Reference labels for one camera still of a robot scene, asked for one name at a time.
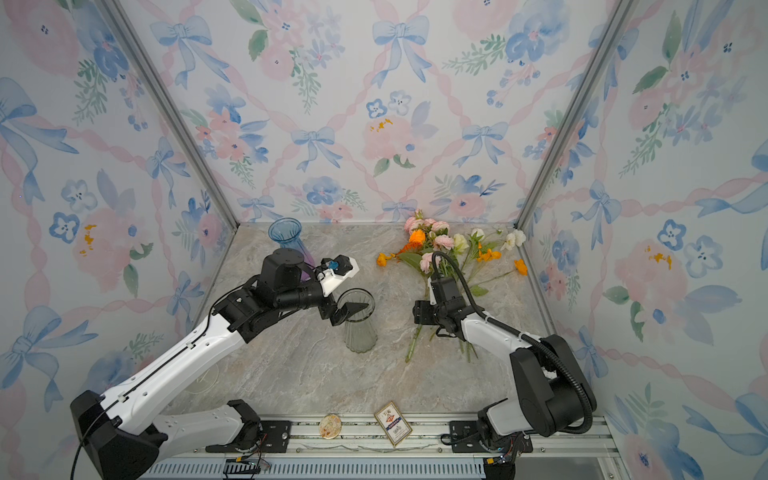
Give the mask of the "clear grey glass vase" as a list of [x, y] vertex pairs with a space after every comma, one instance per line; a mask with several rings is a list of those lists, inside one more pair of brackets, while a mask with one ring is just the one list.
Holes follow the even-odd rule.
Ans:
[[371, 319], [375, 312], [373, 295], [366, 289], [352, 288], [338, 298], [338, 303], [356, 310], [344, 323], [346, 347], [355, 353], [370, 351], [378, 339]]

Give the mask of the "pink carnation stem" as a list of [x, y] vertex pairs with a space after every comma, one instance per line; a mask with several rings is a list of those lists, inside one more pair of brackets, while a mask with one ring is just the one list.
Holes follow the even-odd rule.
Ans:
[[461, 268], [462, 274], [469, 279], [468, 268], [470, 263], [478, 258], [481, 253], [482, 242], [485, 233], [482, 229], [475, 228], [467, 235], [454, 234], [439, 235], [433, 239], [432, 247], [426, 253], [421, 255], [419, 268], [424, 275], [431, 275], [432, 256], [435, 251], [443, 252], [449, 255]]

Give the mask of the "yellow poppy flower stem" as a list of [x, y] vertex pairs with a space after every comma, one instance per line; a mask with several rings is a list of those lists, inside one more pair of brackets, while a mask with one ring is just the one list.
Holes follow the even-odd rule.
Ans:
[[486, 284], [489, 280], [480, 279], [480, 274], [493, 262], [500, 260], [502, 253], [492, 247], [469, 242], [456, 243], [449, 251], [449, 255], [455, 261], [456, 267], [445, 264], [441, 268], [442, 272], [457, 280], [459, 285], [461, 285], [459, 274], [462, 274], [473, 296], [487, 295], [489, 289]]

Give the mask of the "pink rose stem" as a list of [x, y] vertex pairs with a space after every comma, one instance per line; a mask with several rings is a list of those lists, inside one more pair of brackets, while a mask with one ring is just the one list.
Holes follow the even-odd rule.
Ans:
[[424, 294], [415, 302], [413, 318], [416, 327], [405, 356], [405, 362], [410, 363], [425, 326], [422, 322], [426, 319], [423, 310], [429, 307], [431, 302], [432, 289], [429, 282], [434, 272], [433, 253], [443, 252], [449, 255], [457, 266], [464, 267], [471, 256], [478, 252], [478, 240], [476, 235], [452, 233], [447, 222], [428, 218], [420, 209], [407, 218], [404, 229], [408, 240], [396, 254], [396, 259], [420, 274], [424, 284]]

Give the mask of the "white flower stem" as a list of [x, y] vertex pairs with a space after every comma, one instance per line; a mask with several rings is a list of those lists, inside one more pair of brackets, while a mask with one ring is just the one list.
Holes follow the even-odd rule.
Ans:
[[528, 276], [529, 267], [522, 259], [519, 249], [527, 240], [526, 235], [519, 229], [496, 229], [485, 232], [483, 246], [492, 247], [502, 253], [500, 260], [493, 262], [481, 274], [480, 279], [489, 280], [486, 286], [497, 281], [507, 280], [511, 276]]

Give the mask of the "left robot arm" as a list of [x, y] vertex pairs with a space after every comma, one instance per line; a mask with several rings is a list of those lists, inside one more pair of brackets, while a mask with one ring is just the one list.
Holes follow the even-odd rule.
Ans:
[[71, 402], [78, 450], [102, 479], [138, 479], [155, 463], [197, 448], [261, 449], [269, 435], [244, 400], [178, 417], [162, 412], [210, 367], [280, 321], [315, 308], [338, 326], [364, 310], [365, 303], [339, 305], [333, 296], [359, 270], [346, 255], [312, 266], [297, 250], [275, 250], [259, 274], [218, 299], [206, 319], [159, 358], [105, 392], [87, 389]]

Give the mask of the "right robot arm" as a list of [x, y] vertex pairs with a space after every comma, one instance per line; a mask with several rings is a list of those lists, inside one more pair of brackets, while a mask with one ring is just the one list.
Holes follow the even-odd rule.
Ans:
[[480, 347], [511, 366], [516, 396], [478, 412], [475, 431], [451, 443], [488, 452], [514, 451], [527, 435], [581, 435], [594, 423], [597, 402], [574, 352], [562, 337], [521, 332], [490, 315], [460, 292], [451, 277], [432, 276], [429, 298], [414, 304], [418, 325]]

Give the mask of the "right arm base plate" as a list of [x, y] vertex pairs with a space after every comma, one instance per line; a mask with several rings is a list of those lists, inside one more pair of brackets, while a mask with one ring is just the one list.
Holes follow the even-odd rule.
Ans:
[[443, 445], [454, 453], [485, 453], [505, 456], [531, 453], [533, 444], [529, 435], [515, 432], [508, 435], [494, 433], [490, 426], [480, 420], [450, 421], [449, 431], [440, 437]]

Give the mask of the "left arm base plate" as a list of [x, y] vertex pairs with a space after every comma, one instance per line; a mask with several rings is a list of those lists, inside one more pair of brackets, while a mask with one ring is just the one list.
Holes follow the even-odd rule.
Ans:
[[292, 423], [287, 420], [247, 422], [235, 439], [223, 445], [209, 445], [206, 453], [286, 453]]

